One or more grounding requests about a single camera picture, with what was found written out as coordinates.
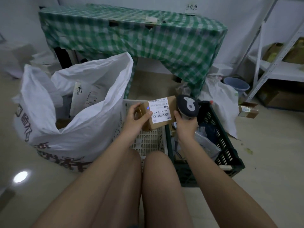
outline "shelf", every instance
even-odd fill
[[[248,59],[256,64],[255,56],[248,56]],[[270,63],[264,60],[260,61],[260,69],[266,71]],[[299,70],[302,65],[288,63],[281,61],[279,65],[275,68],[272,74],[269,76],[271,79],[287,80],[287,81],[300,81],[304,82],[304,72]]]

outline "plastic crate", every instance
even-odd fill
[[[221,148],[215,163],[218,164],[230,177],[233,177],[245,168],[243,161],[239,158],[237,151],[231,144],[226,132],[224,131],[222,124],[218,120],[214,110],[211,107],[209,101],[202,101],[199,103],[200,111],[197,116],[198,123],[209,123],[216,126],[217,143],[216,145]],[[169,126],[165,126],[168,156],[172,160],[176,169],[182,187],[198,187],[196,179],[192,174],[192,171],[187,161],[174,160],[170,129]]]
[[[144,101],[128,100],[128,99],[123,100],[124,107],[120,114],[120,122],[115,131],[112,141],[119,136],[123,128],[123,122],[126,118],[130,106],[138,102],[144,102]],[[145,132],[141,130],[137,138],[135,138],[134,143],[131,145],[131,148],[139,152],[142,162],[146,158],[146,155],[148,153],[155,150],[162,151],[166,155],[168,155],[167,140],[165,134],[166,133],[164,126],[149,132]]]

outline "forearm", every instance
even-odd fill
[[[276,227],[256,201],[222,171],[194,139],[181,141],[180,145],[220,227]]]
[[[49,205],[33,227],[90,227],[127,150],[128,142],[120,135]]]

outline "person's left hand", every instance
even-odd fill
[[[135,105],[132,105],[128,111],[128,115],[125,119],[123,130],[120,133],[121,136],[123,136],[129,145],[132,145],[134,142],[134,139],[139,134],[142,126],[145,124],[145,122],[152,116],[153,112],[149,111],[146,112],[140,119],[135,120],[134,119],[134,112],[136,107],[138,107],[141,103],[137,103]]]

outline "dark green plastic crate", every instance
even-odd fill
[[[208,123],[216,126],[216,135],[217,135],[217,146],[221,148],[215,163],[218,165],[230,165],[231,170],[225,171],[230,177],[233,177],[239,173],[242,169],[245,168],[244,163],[237,155],[237,151],[234,149],[231,144],[226,132],[224,131],[222,124],[218,120],[214,110],[211,107],[209,101],[202,101],[199,103],[200,111],[197,116],[198,123]],[[174,160],[170,129],[169,126],[165,126],[166,130],[166,139],[168,146],[168,156],[173,162],[173,165],[176,169],[177,175],[179,177],[182,187],[198,187],[195,177],[192,174],[192,171],[187,162]]]

